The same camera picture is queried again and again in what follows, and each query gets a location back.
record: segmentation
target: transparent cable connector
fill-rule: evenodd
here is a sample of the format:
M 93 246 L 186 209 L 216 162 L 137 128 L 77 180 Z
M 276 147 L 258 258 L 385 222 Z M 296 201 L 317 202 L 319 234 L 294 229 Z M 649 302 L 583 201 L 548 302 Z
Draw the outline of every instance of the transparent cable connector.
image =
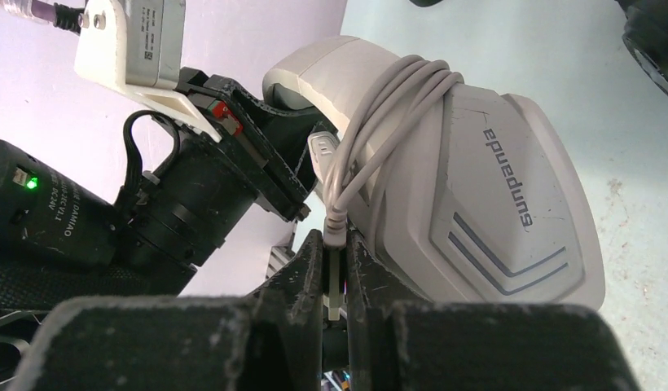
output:
M 36 22 L 53 23 L 55 20 L 53 5 L 39 0 L 0 0 L 0 7 L 12 15 Z

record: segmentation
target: light blue surface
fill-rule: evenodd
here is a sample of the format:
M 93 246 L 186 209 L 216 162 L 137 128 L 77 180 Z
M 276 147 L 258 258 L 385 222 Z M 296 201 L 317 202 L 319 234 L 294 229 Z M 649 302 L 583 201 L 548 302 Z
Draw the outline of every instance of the light blue surface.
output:
M 613 0 L 349 0 L 342 33 L 445 59 L 468 84 L 541 106 L 594 214 L 602 314 L 643 387 L 668 390 L 668 98 L 624 48 L 624 23 Z M 304 226 L 319 228 L 311 205 Z

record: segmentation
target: black cylindrical object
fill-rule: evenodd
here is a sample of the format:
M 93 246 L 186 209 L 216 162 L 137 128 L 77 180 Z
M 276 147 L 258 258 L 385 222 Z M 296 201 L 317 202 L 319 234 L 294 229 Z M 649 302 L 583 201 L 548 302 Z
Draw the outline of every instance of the black cylindrical object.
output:
M 668 0 L 620 5 L 628 19 L 622 37 L 627 50 L 668 96 Z
M 222 246 L 257 194 L 231 170 L 217 147 L 211 140 L 184 134 L 178 154 L 146 175 L 143 198 L 121 238 L 118 261 L 143 273 L 160 261 L 170 262 L 189 278 L 193 265 L 201 266 Z
M 115 219 L 106 201 L 0 140 L 0 253 L 15 255 L 5 259 L 38 268 L 104 268 L 115 252 Z

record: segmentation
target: gray cable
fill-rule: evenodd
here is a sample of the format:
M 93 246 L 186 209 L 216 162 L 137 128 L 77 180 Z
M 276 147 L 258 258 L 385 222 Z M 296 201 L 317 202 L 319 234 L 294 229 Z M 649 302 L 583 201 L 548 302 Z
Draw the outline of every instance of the gray cable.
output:
M 403 57 L 375 80 L 351 117 L 341 145 L 324 179 L 323 198 L 327 207 L 324 240 L 326 245 L 345 242 L 347 207 L 355 194 L 379 169 L 371 196 L 371 225 L 367 242 L 374 252 L 376 229 L 387 180 L 392 169 L 390 155 L 417 126 L 424 114 L 456 83 L 463 83 L 460 73 L 452 72 L 445 61 L 429 62 L 417 55 Z M 348 183 L 350 168 L 382 119 L 401 99 L 422 83 L 403 120 L 370 160 Z

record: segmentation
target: green indicator light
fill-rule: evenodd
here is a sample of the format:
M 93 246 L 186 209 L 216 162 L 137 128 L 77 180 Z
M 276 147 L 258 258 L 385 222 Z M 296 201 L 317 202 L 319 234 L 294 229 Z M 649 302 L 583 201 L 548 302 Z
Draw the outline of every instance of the green indicator light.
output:
M 34 190 L 39 186 L 39 180 L 36 178 L 29 179 L 29 182 L 25 185 L 29 190 Z

